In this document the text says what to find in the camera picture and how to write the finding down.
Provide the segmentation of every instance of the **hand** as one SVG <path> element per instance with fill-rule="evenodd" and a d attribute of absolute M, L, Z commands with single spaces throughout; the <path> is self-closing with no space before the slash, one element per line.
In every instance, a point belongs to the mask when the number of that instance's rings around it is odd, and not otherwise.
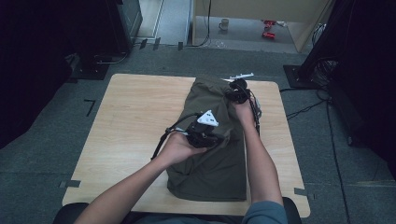
<path fill-rule="evenodd" d="M 233 103 L 233 107 L 235 108 L 236 116 L 238 116 L 239 121 L 241 121 L 242 125 L 254 125 L 253 113 L 251 111 L 250 102 L 248 100 L 246 100 L 243 104 Z"/>
<path fill-rule="evenodd" d="M 206 147 L 193 147 L 184 134 L 174 132 L 169 135 L 168 141 L 158 155 L 158 158 L 170 166 L 184 161 L 195 154 L 206 152 L 206 150 Z"/>

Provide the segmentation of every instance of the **red object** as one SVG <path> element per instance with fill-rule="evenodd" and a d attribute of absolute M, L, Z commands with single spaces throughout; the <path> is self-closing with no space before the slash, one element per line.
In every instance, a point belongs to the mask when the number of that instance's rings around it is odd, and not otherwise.
<path fill-rule="evenodd" d="M 275 25 L 276 21 L 264 21 L 264 24 Z"/>
<path fill-rule="evenodd" d="M 264 33 L 262 33 L 262 37 L 265 37 L 268 39 L 275 39 L 275 34 L 269 33 L 269 32 L 264 32 Z"/>
<path fill-rule="evenodd" d="M 264 21 L 264 30 L 269 31 L 273 25 L 276 24 L 276 21 Z"/>

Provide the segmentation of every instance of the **green fabric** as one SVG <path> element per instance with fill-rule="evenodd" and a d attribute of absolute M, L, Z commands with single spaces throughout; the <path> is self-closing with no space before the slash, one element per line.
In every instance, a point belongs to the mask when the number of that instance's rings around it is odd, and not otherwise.
<path fill-rule="evenodd" d="M 244 201 L 246 196 L 246 160 L 243 129 L 235 110 L 224 92 L 228 82 L 220 79 L 196 78 L 186 98 L 180 117 L 212 110 L 219 123 L 213 133 L 225 140 L 206 153 L 175 164 L 166 171 L 168 189 L 178 198 L 205 202 Z M 192 119 L 178 127 L 187 129 Z"/>

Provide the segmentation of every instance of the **gray carpet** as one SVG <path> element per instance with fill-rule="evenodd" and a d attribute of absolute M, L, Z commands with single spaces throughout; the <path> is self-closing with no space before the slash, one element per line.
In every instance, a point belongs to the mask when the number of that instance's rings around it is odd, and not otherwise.
<path fill-rule="evenodd" d="M 65 189 L 92 126 L 111 76 L 116 73 L 181 77 L 221 77 L 254 73 L 255 80 L 288 88 L 283 64 L 301 64 L 306 55 L 183 49 L 135 48 L 130 57 L 111 65 L 105 80 L 65 83 L 32 128 L 0 150 L 0 223 L 51 223 L 62 206 Z M 91 103 L 97 104 L 87 117 Z M 315 91 L 282 92 L 286 113 L 318 102 Z M 337 167 L 326 105 L 290 120 L 290 131 L 309 194 L 311 216 L 303 223 L 394 223 L 396 185 L 384 161 L 368 148 L 349 147 L 336 109 L 329 107 L 334 143 L 344 183 L 348 215 Z"/>

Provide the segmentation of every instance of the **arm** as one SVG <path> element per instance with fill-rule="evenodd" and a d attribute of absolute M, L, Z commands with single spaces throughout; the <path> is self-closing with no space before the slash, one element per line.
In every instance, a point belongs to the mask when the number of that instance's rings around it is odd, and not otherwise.
<path fill-rule="evenodd" d="M 255 129 L 249 102 L 233 106 L 245 133 L 251 202 L 272 201 L 283 205 L 276 167 Z"/>
<path fill-rule="evenodd" d="M 167 167 L 205 151 L 206 148 L 192 147 L 183 134 L 171 133 L 158 157 L 99 195 L 82 212 L 76 223 L 121 223 Z"/>

